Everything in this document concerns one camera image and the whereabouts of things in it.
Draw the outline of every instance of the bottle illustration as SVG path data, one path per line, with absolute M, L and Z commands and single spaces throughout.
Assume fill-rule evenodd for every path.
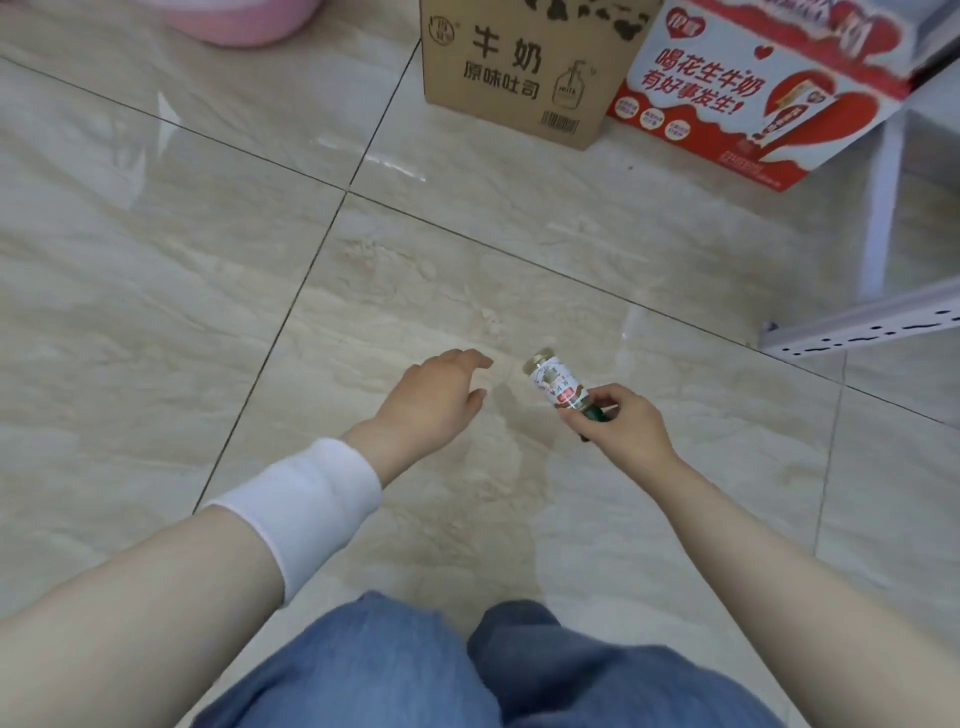
M 580 69 L 587 65 L 586 61 L 574 61 L 573 65 L 564 71 L 553 86 L 553 103 L 564 109 L 576 109 L 584 98 L 587 84 L 580 75 Z

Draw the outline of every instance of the blue jeans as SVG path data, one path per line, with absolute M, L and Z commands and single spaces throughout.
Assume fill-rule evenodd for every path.
M 440 615 L 368 593 L 324 615 L 207 707 L 194 728 L 781 728 L 729 678 L 662 646 L 492 607 L 467 648 Z

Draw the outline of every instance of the barcode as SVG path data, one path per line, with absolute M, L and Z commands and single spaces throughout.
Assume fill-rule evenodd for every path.
M 555 111 L 545 111 L 543 113 L 543 118 L 540 120 L 540 125 L 543 127 L 550 127 L 550 129 L 556 129 L 558 132 L 577 133 L 577 127 L 580 126 L 580 120 L 571 119 L 569 116 L 564 116 L 563 114 Z

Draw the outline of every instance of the marble floor tile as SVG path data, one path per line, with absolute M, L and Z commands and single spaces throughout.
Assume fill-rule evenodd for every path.
M 576 152 L 429 106 L 420 75 L 418 54 L 353 191 L 734 341 L 846 295 L 861 156 L 778 195 L 610 119 Z
M 887 292 L 960 276 L 960 192 L 918 174 L 900 182 Z M 960 329 L 848 354 L 847 383 L 960 427 Z
M 960 432 L 846 390 L 817 555 L 960 649 Z
M 257 50 L 202 44 L 133 0 L 0 4 L 0 55 L 341 187 L 419 37 L 416 0 L 327 0 Z
M 0 61 L 0 616 L 189 515 L 342 192 Z
M 665 518 L 525 378 L 544 345 L 587 383 L 664 411 L 678 450 L 812 549 L 839 386 L 497 250 L 348 195 L 206 493 L 371 416 L 404 369 L 449 348 L 495 360 L 483 412 L 274 616 L 211 694 L 330 607 L 378 589 L 466 634 L 528 596 L 571 627 L 668 643 L 785 712 L 780 689 Z

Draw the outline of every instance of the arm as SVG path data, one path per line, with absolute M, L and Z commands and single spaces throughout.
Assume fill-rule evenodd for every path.
M 747 513 L 674 452 L 660 412 L 617 384 L 595 423 L 564 412 L 663 510 L 697 570 L 817 728 L 955 728 L 960 662 Z
M 371 420 L 0 621 L 3 725 L 170 728 L 376 508 L 480 410 L 483 354 L 411 367 Z

